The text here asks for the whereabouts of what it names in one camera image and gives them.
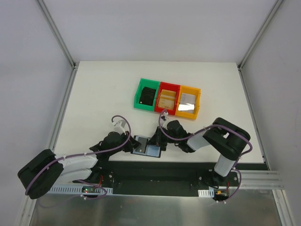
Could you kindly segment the black credit card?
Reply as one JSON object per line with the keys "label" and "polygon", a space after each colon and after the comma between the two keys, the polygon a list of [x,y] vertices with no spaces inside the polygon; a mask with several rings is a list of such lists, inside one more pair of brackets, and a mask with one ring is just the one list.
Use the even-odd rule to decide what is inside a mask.
{"label": "black credit card", "polygon": [[138,137],[137,140],[141,145],[136,149],[139,153],[146,153],[146,146],[148,142],[148,138],[145,137]]}

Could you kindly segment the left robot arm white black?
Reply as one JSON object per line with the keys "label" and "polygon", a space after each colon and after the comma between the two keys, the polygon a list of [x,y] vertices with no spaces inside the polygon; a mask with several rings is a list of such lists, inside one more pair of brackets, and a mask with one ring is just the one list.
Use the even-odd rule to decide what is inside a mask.
{"label": "left robot arm white black", "polygon": [[141,145],[129,132],[110,132],[85,153],[58,156],[50,149],[43,150],[17,173],[25,194],[31,199],[45,195],[54,184],[86,180],[95,183],[99,171],[94,167],[120,152],[132,152]]}

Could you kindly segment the black leather card holder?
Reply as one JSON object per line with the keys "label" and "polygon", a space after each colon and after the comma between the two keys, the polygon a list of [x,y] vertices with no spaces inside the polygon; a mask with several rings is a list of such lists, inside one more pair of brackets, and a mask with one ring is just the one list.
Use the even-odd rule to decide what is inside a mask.
{"label": "black leather card holder", "polygon": [[[137,141],[139,136],[134,136],[134,139]],[[146,146],[146,153],[139,153],[135,150],[132,151],[131,154],[136,154],[136,155],[141,155],[141,156],[148,156],[148,157],[155,157],[155,158],[160,158],[161,156],[161,151],[160,148],[154,145],[149,145],[147,144]]]}

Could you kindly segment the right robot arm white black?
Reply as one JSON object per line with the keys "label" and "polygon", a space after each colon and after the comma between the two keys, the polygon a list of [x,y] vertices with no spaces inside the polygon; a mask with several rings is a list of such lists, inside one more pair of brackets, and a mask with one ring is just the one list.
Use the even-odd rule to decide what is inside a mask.
{"label": "right robot arm white black", "polygon": [[203,176],[203,183],[218,188],[228,181],[228,174],[236,167],[242,155],[252,151],[250,139],[248,132],[219,117],[195,133],[187,132],[178,120],[169,121],[157,127],[148,144],[158,146],[161,151],[166,150],[167,144],[174,144],[185,153],[212,146],[220,156],[213,172]]}

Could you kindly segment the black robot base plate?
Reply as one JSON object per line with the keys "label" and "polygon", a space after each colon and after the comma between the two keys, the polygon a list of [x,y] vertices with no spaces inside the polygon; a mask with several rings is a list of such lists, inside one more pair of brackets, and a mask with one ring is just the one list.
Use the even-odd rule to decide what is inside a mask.
{"label": "black robot base plate", "polygon": [[213,162],[107,161],[85,180],[113,194],[196,197],[212,182]]}

